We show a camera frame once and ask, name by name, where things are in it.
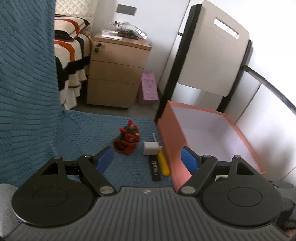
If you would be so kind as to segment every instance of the pillow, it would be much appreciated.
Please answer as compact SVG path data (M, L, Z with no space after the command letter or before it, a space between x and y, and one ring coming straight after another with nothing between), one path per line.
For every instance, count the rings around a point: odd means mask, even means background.
M72 42L89 22L83 18L56 16L54 18L55 39Z

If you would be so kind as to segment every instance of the gray floor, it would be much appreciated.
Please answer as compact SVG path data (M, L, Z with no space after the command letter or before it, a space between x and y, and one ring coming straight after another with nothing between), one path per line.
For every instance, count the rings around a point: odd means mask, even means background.
M115 115L115 116L130 116L130 117L142 117L154 119L158 104L154 105L140 105L137 102L130 109L108 107L100 105L91 105L86 103L87 86L86 82L83 83L81 89L81 95L77 98L77 106L72 110L94 113L100 115Z

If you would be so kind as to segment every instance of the blue gripper pad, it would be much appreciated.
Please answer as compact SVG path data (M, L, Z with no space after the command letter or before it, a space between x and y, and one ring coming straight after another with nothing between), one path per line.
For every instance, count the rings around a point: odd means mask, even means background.
M181 160L191 175L199 168L198 157L199 156L187 146L184 146L181 150Z
M111 146L107 146L93 157L93 164L101 174L104 174L112 163L113 158L114 150Z

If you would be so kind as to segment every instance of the wooden nightstand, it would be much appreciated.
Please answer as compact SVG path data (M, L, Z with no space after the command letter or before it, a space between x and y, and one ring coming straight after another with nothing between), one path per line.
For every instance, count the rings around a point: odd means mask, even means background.
M93 37L87 103L131 108L151 46L144 40Z

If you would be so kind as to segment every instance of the handle cutout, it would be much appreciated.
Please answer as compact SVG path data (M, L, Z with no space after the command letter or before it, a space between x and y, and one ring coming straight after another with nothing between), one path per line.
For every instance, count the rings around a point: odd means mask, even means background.
M231 36L233 36L236 39L239 39L239 33L234 31L231 27L229 27L227 24L223 23L219 19L215 18L214 24L229 33Z

